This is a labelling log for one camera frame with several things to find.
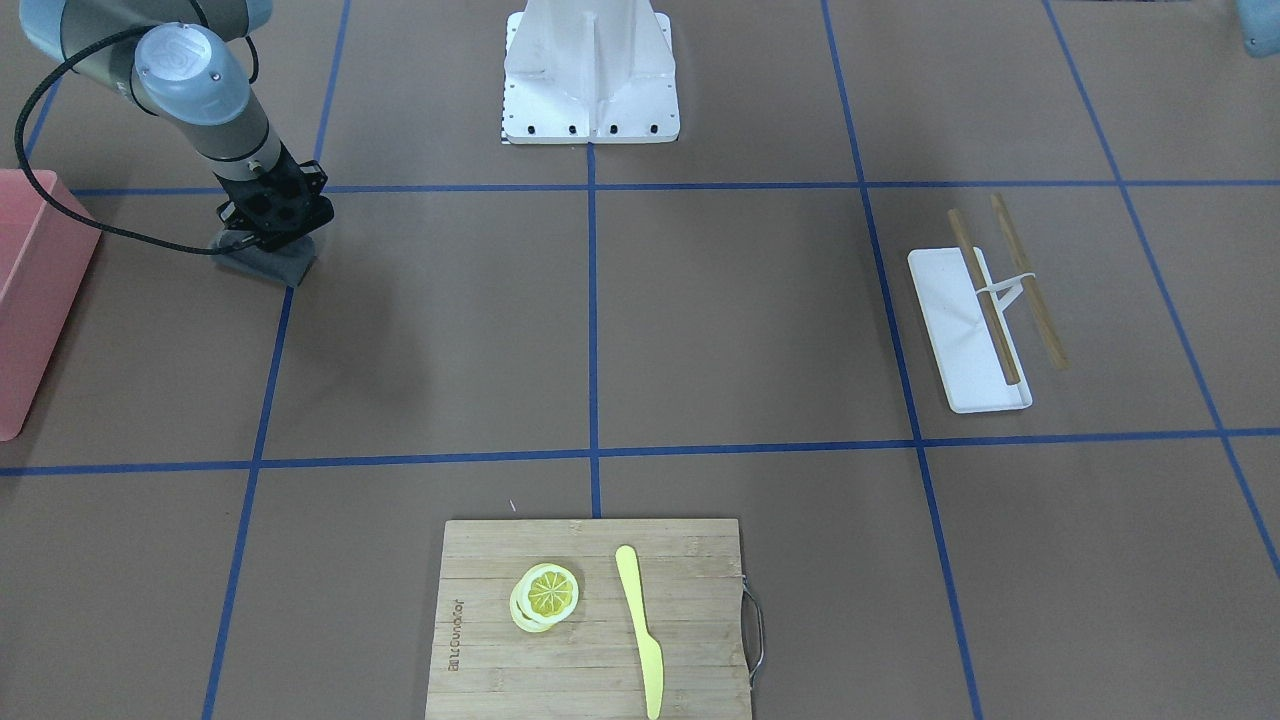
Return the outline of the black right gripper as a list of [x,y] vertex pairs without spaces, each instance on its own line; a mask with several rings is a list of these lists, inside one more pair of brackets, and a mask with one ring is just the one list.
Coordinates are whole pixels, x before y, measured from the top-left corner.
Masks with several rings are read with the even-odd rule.
[[250,234],[275,252],[333,222],[332,200],[323,191],[328,176],[312,160],[282,158],[252,179],[219,178],[228,201],[219,209],[223,228]]

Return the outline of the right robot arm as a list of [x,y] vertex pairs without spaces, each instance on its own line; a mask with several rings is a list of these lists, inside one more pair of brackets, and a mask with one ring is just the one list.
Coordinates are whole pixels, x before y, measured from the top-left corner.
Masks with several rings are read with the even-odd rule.
[[20,28],[55,63],[15,120],[13,143],[31,176],[26,128],[44,95],[77,73],[172,123],[227,193],[221,233],[207,255],[285,260],[315,254],[312,233],[332,222],[326,174],[300,163],[256,96],[255,77],[230,42],[273,17],[270,1],[23,1]]

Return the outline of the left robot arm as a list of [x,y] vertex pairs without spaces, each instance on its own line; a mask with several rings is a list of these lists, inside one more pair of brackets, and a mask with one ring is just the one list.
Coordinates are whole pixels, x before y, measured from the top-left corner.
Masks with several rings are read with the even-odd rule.
[[1239,0],[1243,46],[1252,58],[1279,53],[1279,0]]

